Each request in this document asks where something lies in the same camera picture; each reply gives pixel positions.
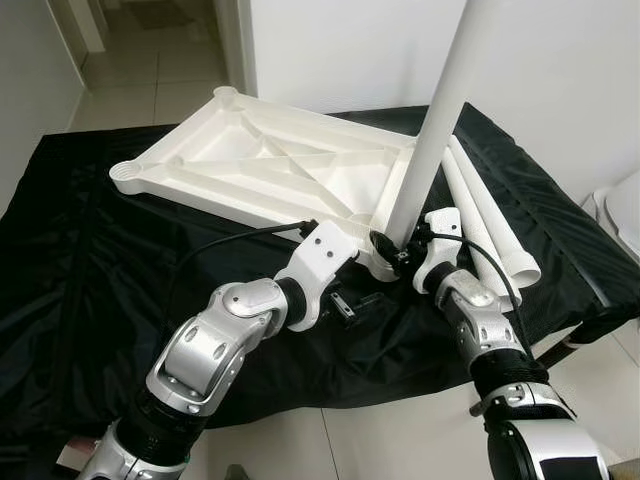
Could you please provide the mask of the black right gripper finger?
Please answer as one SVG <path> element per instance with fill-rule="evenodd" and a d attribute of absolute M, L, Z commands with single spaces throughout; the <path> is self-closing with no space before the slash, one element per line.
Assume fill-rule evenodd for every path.
<path fill-rule="evenodd" d="M 394 273 L 402 273 L 406 252 L 397 247 L 392 238 L 379 230 L 371 230 L 369 239 L 379 259 L 383 260 Z"/>

